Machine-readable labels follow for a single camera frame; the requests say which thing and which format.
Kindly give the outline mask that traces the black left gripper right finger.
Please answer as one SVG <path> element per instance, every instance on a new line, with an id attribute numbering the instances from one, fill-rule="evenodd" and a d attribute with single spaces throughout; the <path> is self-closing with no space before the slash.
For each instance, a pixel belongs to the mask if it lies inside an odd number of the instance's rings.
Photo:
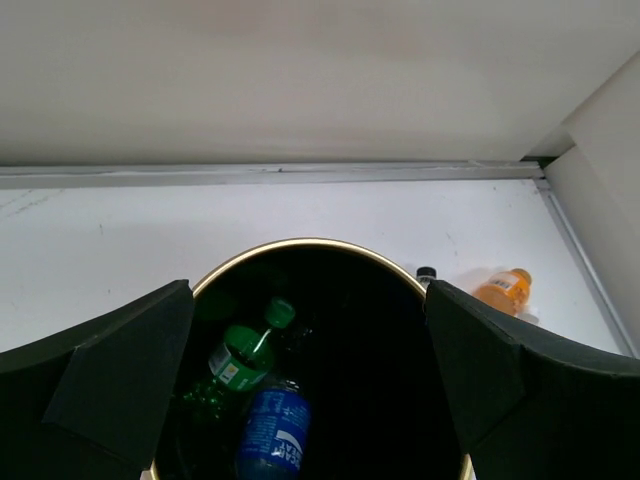
<path id="1" fill-rule="evenodd" d="M 479 479 L 636 479 L 639 361 L 504 314 L 445 281 L 425 313 Z"/>

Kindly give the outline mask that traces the orange juice bottle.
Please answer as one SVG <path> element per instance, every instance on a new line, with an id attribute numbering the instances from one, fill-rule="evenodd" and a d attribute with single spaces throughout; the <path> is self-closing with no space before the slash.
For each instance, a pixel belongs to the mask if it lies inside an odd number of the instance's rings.
<path id="1" fill-rule="evenodd" d="M 507 315 L 517 317 L 527 306 L 532 277 L 521 268 L 501 271 L 491 276 L 473 292 L 473 296 Z"/>

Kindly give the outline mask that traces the green plastic bottle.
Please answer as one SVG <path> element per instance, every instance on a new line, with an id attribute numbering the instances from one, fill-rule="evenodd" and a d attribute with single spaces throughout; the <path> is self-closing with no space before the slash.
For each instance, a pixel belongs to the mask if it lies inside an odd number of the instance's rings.
<path id="1" fill-rule="evenodd" d="M 275 365 L 278 340 L 295 316 L 294 306 L 275 296 L 232 321 L 208 352 L 204 371 L 179 396 L 180 407 L 196 422 L 230 416 Z"/>

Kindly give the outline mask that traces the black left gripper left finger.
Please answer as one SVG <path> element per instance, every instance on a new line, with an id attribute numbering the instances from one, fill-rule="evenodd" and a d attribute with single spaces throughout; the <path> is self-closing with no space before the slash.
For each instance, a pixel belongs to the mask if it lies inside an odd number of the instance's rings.
<path id="1" fill-rule="evenodd" d="M 137 479 L 153 461 L 194 311 L 185 280 L 1 355 L 4 479 Z"/>

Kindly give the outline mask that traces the blue label bottle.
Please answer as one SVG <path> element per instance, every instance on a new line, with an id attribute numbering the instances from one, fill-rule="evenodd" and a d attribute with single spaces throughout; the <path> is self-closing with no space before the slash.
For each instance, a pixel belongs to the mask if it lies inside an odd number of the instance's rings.
<path id="1" fill-rule="evenodd" d="M 311 424 L 301 385 L 272 379 L 251 401 L 236 456 L 238 479 L 297 479 Z"/>

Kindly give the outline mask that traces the clear bottle with dark cap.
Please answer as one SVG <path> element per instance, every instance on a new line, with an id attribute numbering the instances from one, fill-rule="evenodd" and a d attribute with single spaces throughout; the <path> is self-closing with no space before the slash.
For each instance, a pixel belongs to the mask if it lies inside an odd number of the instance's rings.
<path id="1" fill-rule="evenodd" d="M 437 279 L 437 270 L 430 266 L 421 266 L 416 270 L 416 280 L 424 290 Z"/>

